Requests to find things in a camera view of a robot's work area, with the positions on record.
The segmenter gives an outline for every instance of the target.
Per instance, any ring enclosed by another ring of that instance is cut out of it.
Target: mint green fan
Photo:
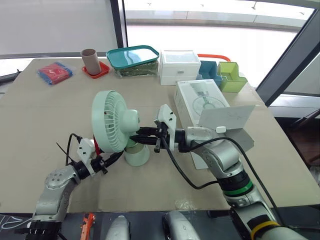
[[[132,166],[148,161],[148,147],[130,139],[140,129],[139,113],[127,108],[121,94],[114,90],[98,92],[92,103],[91,123],[95,140],[105,153],[124,150],[125,160]]]

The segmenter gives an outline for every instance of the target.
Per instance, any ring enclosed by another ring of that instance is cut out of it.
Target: small fan
[[[198,97],[192,102],[193,110],[201,116],[204,109],[218,109],[226,107],[219,99],[209,96],[205,82],[190,84]]]
[[[105,153],[124,150],[126,161],[140,166],[149,159],[147,146],[130,140],[139,127],[139,113],[128,109],[124,98],[116,91],[100,91],[92,103],[92,129],[99,147]]]

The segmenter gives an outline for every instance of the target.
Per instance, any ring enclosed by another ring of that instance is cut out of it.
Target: green ring
[[[232,190],[232,191],[223,191],[223,193],[224,193],[225,195],[238,195],[238,194],[242,194],[242,193],[248,191],[248,190],[252,187],[252,185],[253,185],[253,183],[252,183],[252,181],[250,180],[250,181],[248,182],[248,184],[245,185],[245,186],[242,187],[242,188],[239,188],[239,189],[237,189],[237,190]]]

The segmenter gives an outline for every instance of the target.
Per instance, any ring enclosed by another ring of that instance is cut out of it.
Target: orange object
[[[83,71],[85,74],[87,74],[90,78],[93,78],[93,79],[100,78],[101,76],[109,73],[110,67],[108,67],[107,65],[105,65],[102,61],[99,61],[99,64],[100,64],[101,72],[100,72],[99,74],[97,74],[97,75],[91,75],[91,74],[89,74],[85,66],[82,68],[82,71]]]
[[[81,238],[80,240],[89,240],[90,238],[90,228],[96,220],[96,215],[92,212],[85,213],[83,216],[83,223],[81,227]]]
[[[215,59],[223,59],[227,62],[231,62],[230,58],[223,56],[223,55],[213,55],[213,54],[198,54],[200,58],[215,58]]]

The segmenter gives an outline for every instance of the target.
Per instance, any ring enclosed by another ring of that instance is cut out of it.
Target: white cardboard box
[[[184,129],[199,126],[200,122],[201,126],[212,129],[224,126],[228,129],[225,135],[236,140],[245,151],[254,146],[254,141],[242,129],[254,106],[230,107],[213,79],[178,81],[174,102]],[[208,168],[199,155],[191,152],[191,156],[196,169]]]
[[[201,62],[192,50],[162,50],[160,84],[176,85],[177,81],[196,80]]]

